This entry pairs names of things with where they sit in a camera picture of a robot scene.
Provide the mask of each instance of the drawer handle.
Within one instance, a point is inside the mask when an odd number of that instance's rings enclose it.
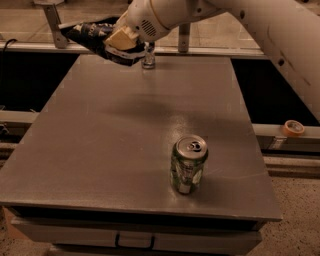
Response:
[[[119,242],[120,242],[120,234],[117,234],[116,235],[116,240],[115,240],[115,246],[117,248],[126,248],[126,249],[142,249],[142,250],[152,250],[153,249],[153,246],[154,246],[154,240],[155,240],[155,237],[152,236],[151,237],[151,240],[150,240],[150,245],[148,247],[131,247],[131,246],[123,246],[123,245],[120,245]]]

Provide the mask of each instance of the table top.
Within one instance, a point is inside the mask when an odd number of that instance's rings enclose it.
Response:
[[[143,70],[80,56],[0,171],[0,204],[280,220],[230,60],[156,62]],[[187,196],[169,173],[185,134],[209,148]]]

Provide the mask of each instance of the can lid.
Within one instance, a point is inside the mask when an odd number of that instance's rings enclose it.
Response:
[[[206,157],[208,151],[204,139],[193,134],[180,138],[176,147],[179,154],[188,159],[201,159]]]

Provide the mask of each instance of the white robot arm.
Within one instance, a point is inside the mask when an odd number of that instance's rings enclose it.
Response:
[[[150,42],[223,11],[243,24],[320,120],[320,18],[294,0],[134,0],[124,19]]]

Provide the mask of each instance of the aluminum can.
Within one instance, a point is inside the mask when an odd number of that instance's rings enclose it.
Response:
[[[208,146],[197,135],[186,135],[173,146],[171,155],[171,185],[182,194],[193,192],[200,184]]]

